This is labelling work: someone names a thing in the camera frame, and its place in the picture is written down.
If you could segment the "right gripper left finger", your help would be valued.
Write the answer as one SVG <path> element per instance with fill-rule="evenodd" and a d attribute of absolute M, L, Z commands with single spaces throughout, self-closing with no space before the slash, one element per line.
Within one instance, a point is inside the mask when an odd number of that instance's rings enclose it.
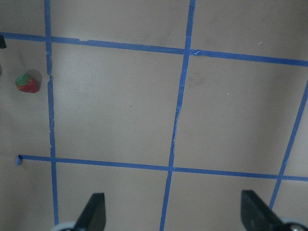
<path fill-rule="evenodd" d="M 94 193 L 75 223 L 76 231 L 103 231 L 106 226 L 104 193 Z"/>

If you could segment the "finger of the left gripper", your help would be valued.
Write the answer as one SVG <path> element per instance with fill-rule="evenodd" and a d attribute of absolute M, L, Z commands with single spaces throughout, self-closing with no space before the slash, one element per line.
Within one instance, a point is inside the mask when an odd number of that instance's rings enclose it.
<path fill-rule="evenodd" d="M 3 35 L 0 35 L 0 49 L 5 49 L 5 48 L 6 48 L 5 38 Z"/>

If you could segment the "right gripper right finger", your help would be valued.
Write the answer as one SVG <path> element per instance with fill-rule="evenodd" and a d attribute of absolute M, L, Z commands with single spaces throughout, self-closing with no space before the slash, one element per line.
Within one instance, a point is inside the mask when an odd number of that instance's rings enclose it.
<path fill-rule="evenodd" d="M 288 231 L 289 226 L 253 190 L 241 192 L 241 222 L 246 231 Z"/>

